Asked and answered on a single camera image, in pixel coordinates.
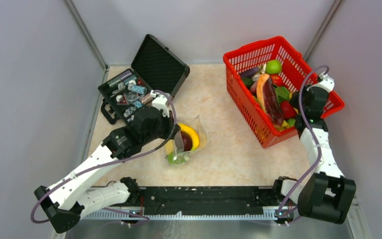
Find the red apple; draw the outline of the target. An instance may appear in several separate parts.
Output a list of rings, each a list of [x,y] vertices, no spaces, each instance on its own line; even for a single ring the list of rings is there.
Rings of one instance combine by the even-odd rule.
[[[280,103],[281,110],[285,120],[293,119],[297,116],[297,112],[289,103],[289,101],[283,101]]]
[[[283,79],[282,79],[282,77],[280,75],[272,74],[272,75],[270,75],[270,77],[271,77],[273,85],[275,87],[283,87],[284,86]]]

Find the red plastic basket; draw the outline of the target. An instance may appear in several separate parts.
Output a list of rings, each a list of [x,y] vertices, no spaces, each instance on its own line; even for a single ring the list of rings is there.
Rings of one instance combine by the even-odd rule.
[[[325,118],[344,102],[327,73],[312,70],[281,36],[227,52],[227,91],[263,148],[302,133],[327,130]]]

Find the yellow lemon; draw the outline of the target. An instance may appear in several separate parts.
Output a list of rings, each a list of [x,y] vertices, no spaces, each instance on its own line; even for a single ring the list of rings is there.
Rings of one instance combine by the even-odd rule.
[[[167,155],[173,153],[175,151],[175,143],[174,140],[169,140],[165,145],[164,149]]]

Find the dark red fruit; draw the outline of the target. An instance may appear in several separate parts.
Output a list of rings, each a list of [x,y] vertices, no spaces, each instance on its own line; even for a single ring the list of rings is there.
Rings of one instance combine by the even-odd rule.
[[[181,132],[181,137],[183,141],[184,151],[191,151],[193,146],[191,137],[184,132]]]

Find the clear zip top bag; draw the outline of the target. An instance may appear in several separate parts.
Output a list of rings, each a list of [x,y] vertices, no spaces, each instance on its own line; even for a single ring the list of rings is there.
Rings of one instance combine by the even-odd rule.
[[[185,164],[208,143],[208,134],[200,116],[192,119],[179,119],[179,131],[165,146],[166,159],[171,165]]]

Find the yellow banana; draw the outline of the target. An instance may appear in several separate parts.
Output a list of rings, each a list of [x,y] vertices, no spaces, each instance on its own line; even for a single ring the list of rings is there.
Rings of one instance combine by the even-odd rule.
[[[194,130],[192,127],[184,123],[179,123],[179,126],[181,129],[181,132],[187,134],[191,138],[191,141],[192,141],[191,150],[196,150],[200,145],[200,137],[198,133],[196,132],[196,130]]]

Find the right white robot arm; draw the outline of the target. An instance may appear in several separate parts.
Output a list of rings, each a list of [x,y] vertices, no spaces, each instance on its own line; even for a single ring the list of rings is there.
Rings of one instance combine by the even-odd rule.
[[[320,86],[309,86],[293,94],[291,105],[299,111],[295,128],[310,167],[297,181],[284,179],[272,191],[272,200],[280,210],[291,200],[302,217],[342,224],[357,186],[339,169],[329,144],[327,124],[321,117],[330,92]]]

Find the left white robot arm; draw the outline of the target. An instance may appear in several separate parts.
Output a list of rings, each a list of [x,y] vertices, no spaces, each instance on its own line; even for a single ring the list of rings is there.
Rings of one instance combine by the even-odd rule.
[[[121,163],[147,156],[164,146],[179,131],[175,108],[145,106],[134,115],[132,124],[113,130],[96,150],[58,183],[40,186],[34,194],[56,233],[65,233],[88,214],[115,204],[133,206],[140,189],[130,177],[90,191],[90,187]]]

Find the green leaf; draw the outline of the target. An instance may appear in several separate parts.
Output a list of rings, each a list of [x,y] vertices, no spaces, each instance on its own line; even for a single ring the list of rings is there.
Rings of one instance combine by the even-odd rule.
[[[275,88],[275,92],[279,104],[290,100],[291,92],[286,87],[277,87]]]

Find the dark purple eggplant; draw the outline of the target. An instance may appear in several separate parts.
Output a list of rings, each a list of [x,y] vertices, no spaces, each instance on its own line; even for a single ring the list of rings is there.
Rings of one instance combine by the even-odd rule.
[[[265,112],[272,118],[274,124],[281,126],[284,122],[284,116],[271,77],[265,81],[262,89]]]

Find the green apple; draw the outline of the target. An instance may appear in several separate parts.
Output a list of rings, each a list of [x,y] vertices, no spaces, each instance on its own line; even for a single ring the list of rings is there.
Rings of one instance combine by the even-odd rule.
[[[279,74],[282,72],[282,64],[279,60],[270,60],[266,63],[265,73],[272,75],[272,74]]]

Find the black open case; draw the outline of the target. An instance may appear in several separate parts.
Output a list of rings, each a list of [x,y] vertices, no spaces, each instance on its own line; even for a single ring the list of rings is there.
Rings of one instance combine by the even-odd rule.
[[[152,90],[174,97],[190,74],[190,67],[155,36],[147,34],[131,67],[98,87],[100,111],[110,124],[129,124],[135,112],[150,104]]]

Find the dark green avocado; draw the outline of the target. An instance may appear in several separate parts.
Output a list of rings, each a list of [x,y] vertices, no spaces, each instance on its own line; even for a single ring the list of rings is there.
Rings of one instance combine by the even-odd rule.
[[[248,77],[241,77],[241,80],[247,89],[249,89],[254,83],[254,81]]]

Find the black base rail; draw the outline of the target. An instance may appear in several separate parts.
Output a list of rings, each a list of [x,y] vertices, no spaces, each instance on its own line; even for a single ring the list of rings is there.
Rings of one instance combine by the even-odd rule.
[[[146,187],[118,207],[138,207],[147,216],[261,215],[284,199],[273,187]]]

